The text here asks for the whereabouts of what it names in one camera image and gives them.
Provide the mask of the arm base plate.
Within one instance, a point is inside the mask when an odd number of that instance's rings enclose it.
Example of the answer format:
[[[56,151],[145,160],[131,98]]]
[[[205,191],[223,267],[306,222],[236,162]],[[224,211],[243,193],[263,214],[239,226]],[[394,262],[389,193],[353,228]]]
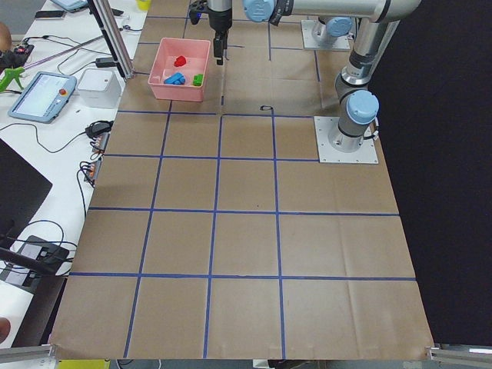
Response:
[[[351,48],[347,36],[352,25],[350,17],[302,20],[303,47],[314,51],[348,52]]]
[[[314,116],[318,160],[322,164],[377,165],[379,163],[371,130],[357,138],[344,135],[339,117]]]

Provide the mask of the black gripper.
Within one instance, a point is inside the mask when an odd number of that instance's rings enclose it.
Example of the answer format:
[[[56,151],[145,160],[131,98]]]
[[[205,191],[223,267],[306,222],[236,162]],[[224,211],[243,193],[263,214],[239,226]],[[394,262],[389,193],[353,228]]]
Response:
[[[208,14],[207,0],[196,0],[188,6],[188,17],[192,25],[199,23],[203,14]]]
[[[215,32],[215,36],[213,39],[213,48],[214,48],[214,58],[216,58],[217,65],[223,65],[223,57],[224,52],[228,48],[228,32]]]

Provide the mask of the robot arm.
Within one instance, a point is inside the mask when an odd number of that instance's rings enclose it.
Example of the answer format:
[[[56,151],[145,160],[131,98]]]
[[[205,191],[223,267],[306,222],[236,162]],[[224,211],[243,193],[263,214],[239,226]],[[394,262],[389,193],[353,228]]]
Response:
[[[328,134],[330,145],[341,152],[357,151],[364,133],[376,121],[377,97],[367,90],[377,61],[403,18],[419,1],[243,1],[244,13],[252,22],[278,25],[290,15],[347,16],[361,20],[347,65],[335,79],[340,117]]]
[[[389,9],[389,1],[243,1],[247,18],[253,22],[269,22],[278,25],[281,18],[290,15],[340,15],[369,18],[379,22]],[[205,13],[209,25],[215,31],[213,38],[214,58],[218,65],[224,62],[228,48],[228,32],[232,26],[233,5],[231,1],[199,1],[196,11]]]

